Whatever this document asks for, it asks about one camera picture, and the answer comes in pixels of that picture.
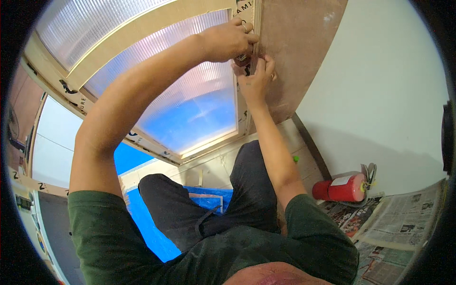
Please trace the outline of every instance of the green t-shirt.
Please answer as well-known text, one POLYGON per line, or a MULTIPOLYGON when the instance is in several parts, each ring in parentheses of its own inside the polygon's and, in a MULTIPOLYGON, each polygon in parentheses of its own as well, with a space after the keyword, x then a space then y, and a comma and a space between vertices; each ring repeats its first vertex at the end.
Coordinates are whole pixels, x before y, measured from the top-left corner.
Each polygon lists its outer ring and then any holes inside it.
POLYGON ((146 246, 120 197, 73 192, 68 209, 87 284, 222 284, 243 268, 273 261, 336 285, 351 284, 357 271, 353 243, 306 194, 286 208, 288 237, 238 226, 166 263, 146 246))

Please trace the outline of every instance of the black shorts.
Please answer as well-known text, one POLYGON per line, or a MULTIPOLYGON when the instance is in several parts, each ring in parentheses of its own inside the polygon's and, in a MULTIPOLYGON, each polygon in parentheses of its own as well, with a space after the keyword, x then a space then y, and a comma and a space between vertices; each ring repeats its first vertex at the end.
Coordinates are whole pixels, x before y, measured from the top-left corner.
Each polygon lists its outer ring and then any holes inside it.
POLYGON ((257 140, 244 144, 230 175, 233 196, 217 216, 197 205, 181 184, 163 174, 149 174, 138 185, 155 226, 182 251, 202 239, 239 225, 280 233, 277 197, 257 140))

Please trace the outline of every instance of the black strap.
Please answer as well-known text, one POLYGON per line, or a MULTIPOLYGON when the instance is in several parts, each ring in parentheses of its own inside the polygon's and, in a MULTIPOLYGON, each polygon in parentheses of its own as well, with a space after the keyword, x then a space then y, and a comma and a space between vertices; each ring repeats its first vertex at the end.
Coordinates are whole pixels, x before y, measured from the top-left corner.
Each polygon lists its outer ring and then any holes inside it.
POLYGON ((202 240, 202 234, 201 234, 199 226, 202 224, 202 222, 204 222, 205 219, 207 219, 207 217, 209 217, 210 215, 215 213, 218 210, 218 208, 220 208, 221 206, 222 205, 218 205, 217 207, 215 207, 214 209, 210 210, 209 212, 204 214, 204 216, 202 216, 201 218, 198 219, 198 221, 197 221, 197 223, 195 225, 195 231, 196 231, 197 236, 199 237, 200 241, 202 240))

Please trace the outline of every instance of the white wall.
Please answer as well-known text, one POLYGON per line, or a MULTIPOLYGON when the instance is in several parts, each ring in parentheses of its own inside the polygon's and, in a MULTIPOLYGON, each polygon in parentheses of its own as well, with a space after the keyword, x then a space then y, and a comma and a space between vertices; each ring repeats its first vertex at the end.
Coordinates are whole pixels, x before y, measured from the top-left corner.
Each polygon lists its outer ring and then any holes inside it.
POLYGON ((82 121, 50 96, 47 97, 33 148, 33 179, 64 188, 70 186, 74 139, 82 121))
POLYGON ((350 0, 296 113, 331 175, 374 162, 373 192, 392 195, 445 177, 440 125, 447 99, 441 59, 410 3, 350 0))

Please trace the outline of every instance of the finger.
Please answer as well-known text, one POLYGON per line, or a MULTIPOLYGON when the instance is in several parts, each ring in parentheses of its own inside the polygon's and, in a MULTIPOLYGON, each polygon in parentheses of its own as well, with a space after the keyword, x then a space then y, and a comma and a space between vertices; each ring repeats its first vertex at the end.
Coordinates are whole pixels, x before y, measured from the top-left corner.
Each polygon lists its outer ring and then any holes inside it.
POLYGON ((252 23, 247 23, 247 24, 242 24, 242 25, 239 25, 238 28, 243 32, 243 33, 250 33, 251 30, 254 29, 254 26, 252 25, 252 23))
POLYGON ((236 75, 236 77, 245 77, 245 68, 244 67, 240 67, 236 64, 231 64, 231 68, 233 68, 233 71, 234 71, 234 75, 236 75))
POLYGON ((273 72, 274 72, 275 61, 268 54, 264 55, 264 60, 266 61, 266 75, 267 76, 271 76, 273 74, 273 72))
POLYGON ((264 59, 259 58, 255 69, 255 75, 264 73, 265 62, 264 59))
POLYGON ((247 41, 251 45, 253 45, 259 41, 259 36, 256 34, 245 34, 245 37, 247 38, 247 41))
POLYGON ((235 26, 239 26, 242 24, 241 18, 232 18, 228 23, 233 24, 235 26))

